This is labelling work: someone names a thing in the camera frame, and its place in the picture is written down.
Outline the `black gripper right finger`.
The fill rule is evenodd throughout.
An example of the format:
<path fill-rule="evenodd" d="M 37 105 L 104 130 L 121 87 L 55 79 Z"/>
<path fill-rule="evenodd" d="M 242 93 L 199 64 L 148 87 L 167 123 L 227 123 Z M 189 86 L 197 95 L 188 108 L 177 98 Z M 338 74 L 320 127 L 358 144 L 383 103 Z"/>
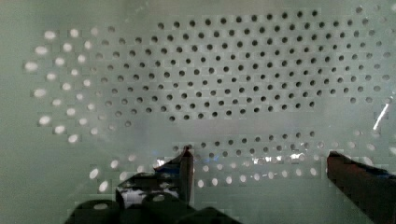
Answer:
<path fill-rule="evenodd" d="M 395 224 L 395 175 L 331 151 L 327 177 L 374 224 Z"/>

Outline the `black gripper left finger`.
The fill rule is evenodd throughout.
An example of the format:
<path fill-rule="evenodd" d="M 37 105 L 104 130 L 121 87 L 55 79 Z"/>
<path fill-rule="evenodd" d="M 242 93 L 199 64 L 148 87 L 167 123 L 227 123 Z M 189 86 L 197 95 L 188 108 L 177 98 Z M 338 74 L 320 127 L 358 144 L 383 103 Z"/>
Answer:
<path fill-rule="evenodd" d="M 191 147 L 170 161 L 155 167 L 150 173 L 138 173 L 117 185 L 116 202 L 122 209 L 141 204 L 151 193 L 169 193 L 183 202 L 191 198 L 193 156 Z"/>

